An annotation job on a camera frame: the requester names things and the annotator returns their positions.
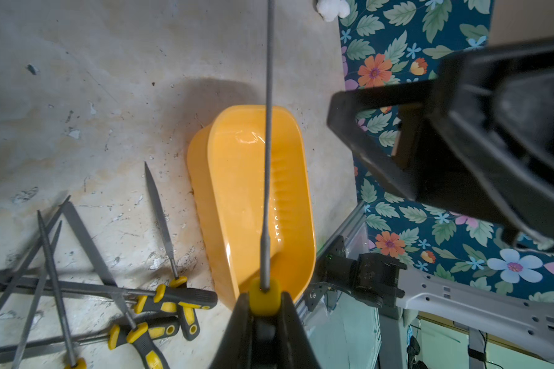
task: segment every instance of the metal rod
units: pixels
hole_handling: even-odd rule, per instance
[[[34,284],[35,284],[34,281],[37,281],[35,285],[38,284],[38,279],[36,278],[21,279],[22,282],[18,286],[16,286],[13,293],[16,293],[19,295],[34,295],[36,287],[31,286],[30,284],[25,284],[24,281],[26,280],[32,280],[33,281],[32,283]],[[61,295],[64,299],[80,299],[80,300],[92,300],[92,301],[101,301],[101,302],[113,302],[113,299],[109,297],[108,293],[67,292],[64,286],[60,285],[60,287],[61,287]],[[0,292],[4,291],[5,288],[6,288],[6,285],[0,283]],[[45,285],[43,292],[41,292],[41,296],[53,297],[53,295],[54,294],[53,294],[53,291],[51,290],[51,286]],[[125,298],[125,303],[129,305],[135,305],[138,302],[137,300],[134,300],[134,299]]]
[[[118,309],[121,310],[121,313],[125,315],[127,321],[129,322],[129,325],[131,326],[131,329],[135,329],[137,325],[135,324],[135,321],[133,320],[133,317],[129,312],[127,305],[125,304],[123,293],[121,291],[118,291],[119,288],[117,287],[115,278],[111,274],[109,268],[107,267],[107,264],[104,262],[103,257],[98,252],[98,249],[94,244],[92,237],[90,237],[89,231],[86,229],[86,226],[84,225],[82,219],[80,219],[80,216],[78,215],[78,212],[74,208],[74,204],[67,203],[65,206],[63,206],[63,208],[64,215],[68,220],[68,224],[72,228],[72,231],[74,232],[76,238],[80,242],[80,245],[84,249],[86,256],[89,257],[90,263],[93,265],[96,274],[105,286],[115,288],[116,291],[114,290],[114,292],[110,293],[111,299],[113,299],[113,302],[115,305],[117,305]]]
[[[61,326],[61,332],[64,335],[64,343],[66,344],[66,350],[68,352],[68,360],[70,361],[70,366],[73,368],[78,364],[78,361],[74,352],[74,345],[72,344],[72,335],[70,334],[70,326],[68,325],[68,317],[66,316],[64,298],[61,296],[61,290],[59,289],[59,282],[57,279],[57,270],[55,269],[53,251],[50,245],[50,240],[49,238],[47,238],[47,232],[45,230],[45,225],[43,224],[43,218],[41,218],[41,212],[39,210],[37,210],[37,221],[39,223],[41,239],[43,240],[45,269],[47,269],[47,273],[50,275],[51,285],[53,287],[55,298],[55,307],[57,308],[57,314],[59,318],[59,325]]]
[[[0,277],[0,284],[6,283],[6,277]],[[37,278],[22,277],[19,279],[17,287],[27,287],[35,289],[39,280]],[[59,281],[59,287],[62,292],[75,293],[80,295],[92,295],[92,296],[109,296],[111,293],[120,293],[122,295],[135,295],[135,296],[156,296],[156,291],[150,291],[147,289],[132,289],[123,288],[117,286],[105,286],[103,284],[81,284],[78,282],[66,282]],[[50,280],[47,280],[45,284],[47,291],[53,290],[53,285]]]
[[[269,200],[271,197],[271,142],[273,117],[273,28],[275,4],[267,2],[267,82],[265,127],[265,198],[263,204],[263,230],[260,234],[260,288],[269,290],[271,284],[271,237],[269,235]]]
[[[50,222],[47,224],[47,228],[46,228],[47,232],[51,231],[51,229],[55,225],[55,222],[58,220],[59,215],[62,212],[63,205],[65,205],[69,199],[70,199],[70,196],[66,197],[66,200],[64,200],[64,202],[59,206],[59,209],[55,212],[54,216],[50,219]],[[39,238],[35,242],[33,247],[31,247],[31,249],[29,250],[29,254],[27,254],[25,260],[23,260],[23,262],[19,266],[19,269],[16,270],[16,272],[10,279],[8,287],[6,287],[6,289],[0,296],[0,310],[2,310],[2,307],[4,307],[6,300],[8,299],[12,291],[15,289],[18,280],[23,276],[23,274],[25,274],[27,268],[29,267],[30,262],[33,261],[33,258],[37,254],[37,251],[39,251],[39,247],[41,247],[41,238]]]
[[[91,345],[93,343],[103,343],[109,340],[108,334],[96,334],[89,336],[79,336],[74,338],[74,346],[81,347]],[[16,352],[15,345],[0,347],[0,364],[9,363],[15,357]],[[64,339],[62,337],[47,338],[40,341],[29,342],[26,345],[26,350],[23,354],[23,358],[32,358],[37,356],[43,356],[48,354],[54,354],[66,349]]]
[[[55,230],[53,239],[51,240],[51,246],[53,251],[57,246],[57,241],[59,240],[59,232],[61,231],[61,220],[59,225]],[[43,289],[45,287],[45,282],[47,281],[47,270],[43,267],[41,270],[41,276],[39,277],[39,282],[37,282],[37,288],[35,289],[35,295],[33,296],[33,301],[30,303],[29,314],[26,317],[25,326],[22,329],[21,340],[16,347],[15,358],[12,360],[12,369],[18,369],[21,365],[22,355],[25,352],[26,342],[29,339],[30,328],[33,325],[33,320],[35,319],[35,313],[37,312],[37,306],[39,305],[39,299],[43,294]]]

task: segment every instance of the black plastic object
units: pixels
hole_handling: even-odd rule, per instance
[[[397,288],[400,269],[406,264],[398,259],[377,254],[361,254],[357,260],[326,252],[316,262],[314,274],[303,294],[309,311],[316,307],[316,299],[327,289],[347,293],[355,300],[380,308],[395,306],[396,298],[404,297],[404,291]]]
[[[460,53],[438,74],[334,94],[328,126],[386,191],[502,224],[511,247],[519,231],[554,239],[554,40]],[[391,105],[389,157],[355,115]]]
[[[277,315],[253,316],[248,293],[236,301],[210,368],[319,368],[291,296],[281,293]]]
[[[177,335],[181,326],[179,325],[179,319],[176,316],[163,316],[161,318],[149,319],[148,321],[148,334],[152,339],[162,339]],[[113,348],[118,348],[121,345],[127,343],[127,335],[131,332],[131,327],[128,324],[119,325],[119,332],[117,341]]]

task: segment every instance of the stained floor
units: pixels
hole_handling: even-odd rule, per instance
[[[332,93],[343,90],[339,29],[311,0],[276,5],[276,105],[303,131],[315,233],[321,246],[355,207],[351,153],[326,128]],[[213,289],[186,169],[194,134],[222,109],[262,104],[266,4],[262,1],[0,2],[0,269],[16,264],[67,194],[118,284],[153,288],[170,278],[143,177],[147,161],[181,271]],[[43,262],[36,258],[32,267]],[[56,252],[62,279],[95,282],[64,225]],[[18,342],[28,296],[0,315],[0,345]],[[114,305],[66,300],[73,333],[106,329]],[[199,314],[202,332],[160,342],[172,367],[205,367],[230,312]],[[52,298],[42,298],[30,339],[60,334]],[[140,368],[131,347],[80,350],[89,367]],[[61,368],[64,354],[23,362]]]

